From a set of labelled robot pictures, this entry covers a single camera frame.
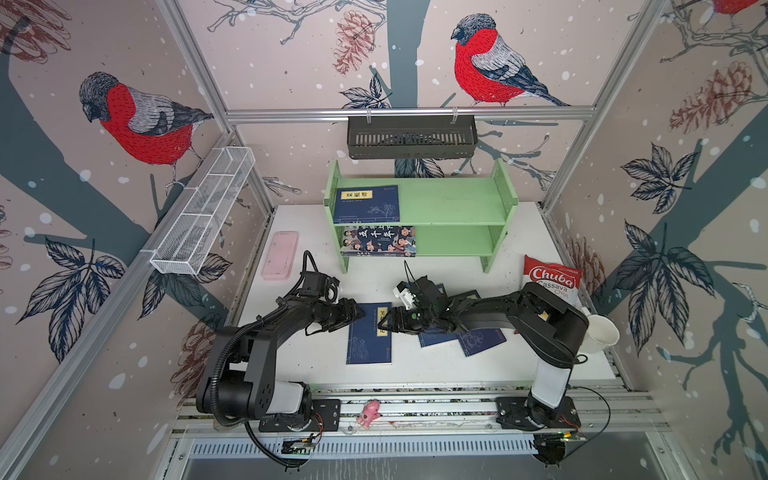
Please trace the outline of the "illustrated Chinese history book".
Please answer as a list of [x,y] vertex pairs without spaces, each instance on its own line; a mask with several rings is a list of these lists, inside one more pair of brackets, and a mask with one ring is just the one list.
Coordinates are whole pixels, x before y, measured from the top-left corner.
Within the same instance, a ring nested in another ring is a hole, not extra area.
[[341,234],[341,255],[415,257],[416,229],[412,226],[355,226]]

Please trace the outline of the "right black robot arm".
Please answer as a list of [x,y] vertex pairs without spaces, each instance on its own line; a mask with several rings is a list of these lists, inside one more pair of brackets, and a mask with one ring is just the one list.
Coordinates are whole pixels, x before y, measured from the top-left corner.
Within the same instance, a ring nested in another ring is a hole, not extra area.
[[527,283],[496,297],[447,297],[423,277],[412,284],[410,309],[391,309],[377,327],[391,333],[470,333],[483,329],[515,331],[538,357],[533,384],[520,407],[506,408],[498,422],[521,431],[554,428],[564,417],[563,402],[589,320],[544,286]]

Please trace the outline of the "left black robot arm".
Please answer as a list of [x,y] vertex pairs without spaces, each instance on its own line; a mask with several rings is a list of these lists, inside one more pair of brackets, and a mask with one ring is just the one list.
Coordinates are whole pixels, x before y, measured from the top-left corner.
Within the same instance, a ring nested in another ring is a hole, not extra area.
[[297,282],[276,299],[277,307],[241,327],[223,327],[215,336],[198,383],[195,402],[200,413],[221,427],[242,425],[252,443],[285,470],[300,470],[306,459],[289,459],[270,451],[251,423],[286,418],[302,427],[324,419],[314,411],[310,388],[303,382],[276,380],[277,351],[291,336],[316,323],[319,333],[332,333],[365,316],[350,298],[339,295],[340,281],[321,272],[306,250]]

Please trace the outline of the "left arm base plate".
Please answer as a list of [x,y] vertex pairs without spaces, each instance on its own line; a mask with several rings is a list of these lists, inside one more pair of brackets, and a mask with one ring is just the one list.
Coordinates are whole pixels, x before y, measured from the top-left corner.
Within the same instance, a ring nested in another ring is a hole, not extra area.
[[304,403],[294,414],[275,414],[259,421],[260,433],[319,433],[336,432],[339,429],[341,401],[316,399]]

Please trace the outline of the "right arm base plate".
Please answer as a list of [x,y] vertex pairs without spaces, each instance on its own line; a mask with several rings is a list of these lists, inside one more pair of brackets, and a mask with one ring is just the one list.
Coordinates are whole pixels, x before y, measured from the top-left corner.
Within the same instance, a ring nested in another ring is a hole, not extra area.
[[496,422],[503,430],[536,432],[554,429],[558,431],[581,428],[574,401],[564,396],[558,407],[550,408],[531,395],[527,397],[497,397]]

